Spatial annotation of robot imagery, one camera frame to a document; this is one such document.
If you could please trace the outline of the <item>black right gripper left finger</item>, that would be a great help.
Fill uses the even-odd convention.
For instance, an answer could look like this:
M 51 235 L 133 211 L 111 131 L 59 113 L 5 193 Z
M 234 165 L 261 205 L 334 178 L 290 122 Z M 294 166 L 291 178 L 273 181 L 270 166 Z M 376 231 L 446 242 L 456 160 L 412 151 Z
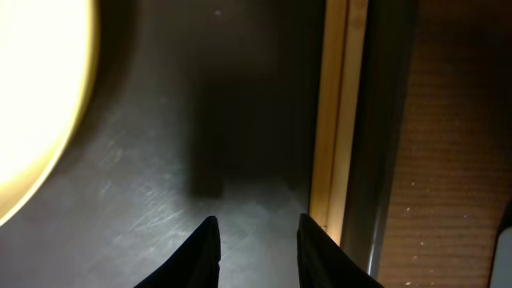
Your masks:
M 135 288 L 218 288 L 221 237 L 208 216 L 179 248 Z

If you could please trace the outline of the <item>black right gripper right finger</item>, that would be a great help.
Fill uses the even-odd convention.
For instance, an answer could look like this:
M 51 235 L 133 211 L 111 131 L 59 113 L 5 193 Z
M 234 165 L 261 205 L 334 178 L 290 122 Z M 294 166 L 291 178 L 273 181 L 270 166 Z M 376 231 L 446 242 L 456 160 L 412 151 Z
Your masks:
M 297 262 L 301 288 L 383 288 L 308 214 L 299 217 Z

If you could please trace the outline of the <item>yellow plate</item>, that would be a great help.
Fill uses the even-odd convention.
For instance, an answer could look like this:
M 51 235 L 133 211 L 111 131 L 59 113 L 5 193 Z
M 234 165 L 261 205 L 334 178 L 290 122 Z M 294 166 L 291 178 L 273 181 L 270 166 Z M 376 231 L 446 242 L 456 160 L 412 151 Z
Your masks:
M 2 0 L 2 223 L 44 183 L 82 120 L 99 36 L 95 0 Z

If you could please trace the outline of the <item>grey dishwasher rack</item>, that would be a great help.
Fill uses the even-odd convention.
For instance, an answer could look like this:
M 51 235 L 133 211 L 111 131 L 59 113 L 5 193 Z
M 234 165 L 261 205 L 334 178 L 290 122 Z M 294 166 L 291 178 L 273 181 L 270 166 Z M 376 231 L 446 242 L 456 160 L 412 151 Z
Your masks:
M 494 255 L 489 288 L 512 288 L 512 230 L 500 233 Z

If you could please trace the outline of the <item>dark brown serving tray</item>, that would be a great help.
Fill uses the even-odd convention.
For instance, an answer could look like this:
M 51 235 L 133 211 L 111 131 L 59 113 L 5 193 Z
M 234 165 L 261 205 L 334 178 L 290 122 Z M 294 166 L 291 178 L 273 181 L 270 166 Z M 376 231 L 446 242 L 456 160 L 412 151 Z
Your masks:
M 218 287 L 296 287 L 324 1 L 102 1 L 97 81 L 1 228 L 4 287 L 135 287 L 207 218 Z

